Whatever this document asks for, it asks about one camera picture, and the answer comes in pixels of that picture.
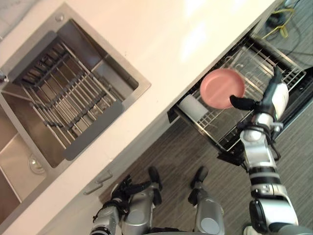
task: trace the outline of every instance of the sink drain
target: sink drain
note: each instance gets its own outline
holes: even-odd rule
[[[43,174],[45,172],[45,169],[40,164],[40,162],[34,158],[33,154],[28,158],[28,166],[35,174]]]

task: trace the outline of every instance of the sink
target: sink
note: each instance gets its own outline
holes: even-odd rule
[[[66,4],[0,70],[9,80],[1,106],[55,176],[150,86]]]
[[[27,144],[0,107],[0,224],[46,178]]]

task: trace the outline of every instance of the white cup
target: white cup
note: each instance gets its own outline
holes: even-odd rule
[[[193,121],[199,121],[208,110],[192,95],[187,95],[179,104],[179,108],[183,110]]]

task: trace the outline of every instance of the white countertop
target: white countertop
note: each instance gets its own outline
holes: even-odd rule
[[[166,113],[275,1],[66,2],[152,85],[4,234],[40,231],[153,120]],[[33,7],[0,43],[0,67],[62,3],[62,0],[41,0]]]

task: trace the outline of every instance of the dishwasher rack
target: dishwasher rack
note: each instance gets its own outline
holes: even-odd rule
[[[218,68],[235,70],[245,81],[245,97],[261,100],[263,92],[273,76],[274,66],[278,66],[282,72],[283,81],[287,84],[290,94],[306,74],[297,64],[270,44],[250,36],[235,45],[209,72]],[[240,165],[243,162],[241,156],[243,147],[237,124],[248,120],[252,111],[235,108],[219,110],[207,106],[200,96],[200,84],[203,78],[185,96],[191,94],[207,108],[208,112],[200,120],[193,120],[179,108],[179,103],[185,96],[178,101],[173,110],[191,123],[220,151],[220,159]]]
[[[64,149],[117,100],[61,40],[28,69],[21,86]]]

